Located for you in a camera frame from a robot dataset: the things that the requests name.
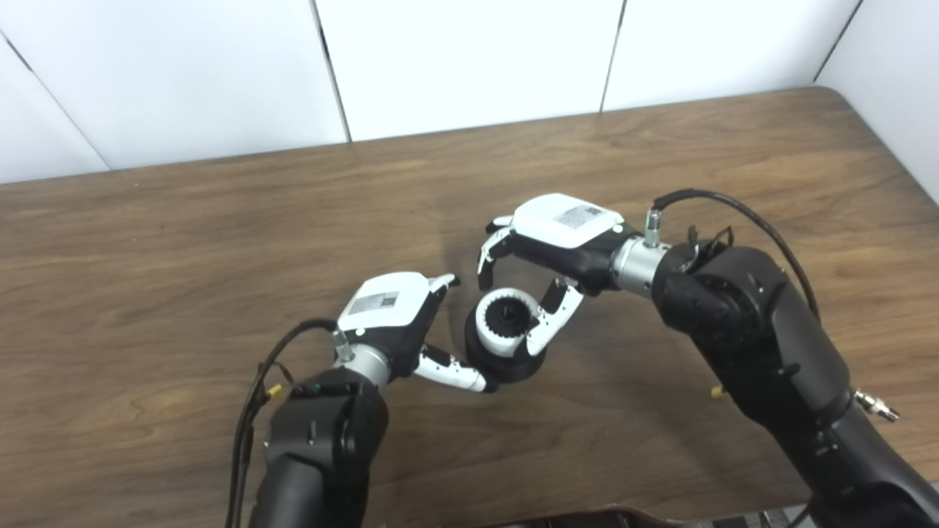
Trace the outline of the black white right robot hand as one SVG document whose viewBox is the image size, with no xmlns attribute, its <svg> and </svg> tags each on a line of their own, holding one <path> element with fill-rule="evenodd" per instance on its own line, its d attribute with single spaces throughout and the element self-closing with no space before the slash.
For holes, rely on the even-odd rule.
<svg viewBox="0 0 939 528">
<path fill-rule="evenodd" d="M 557 278 L 544 291 L 517 351 L 536 357 L 572 318 L 586 296 L 619 290 L 613 255 L 630 231 L 615 211 L 566 194 L 530 199 L 512 215 L 486 225 L 489 238 L 478 254 L 480 290 L 493 285 L 495 264 L 514 257 L 553 271 Z"/>
</svg>

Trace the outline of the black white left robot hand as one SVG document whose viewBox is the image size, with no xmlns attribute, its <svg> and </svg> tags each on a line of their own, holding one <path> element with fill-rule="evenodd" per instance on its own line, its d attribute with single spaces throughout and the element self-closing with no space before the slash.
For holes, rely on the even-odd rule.
<svg viewBox="0 0 939 528">
<path fill-rule="evenodd" d="M 337 320 L 335 367 L 352 370 L 384 389 L 419 375 L 437 384 L 492 394 L 499 384 L 449 351 L 427 341 L 455 274 L 427 277 L 416 271 L 388 273 L 362 283 Z"/>
</svg>

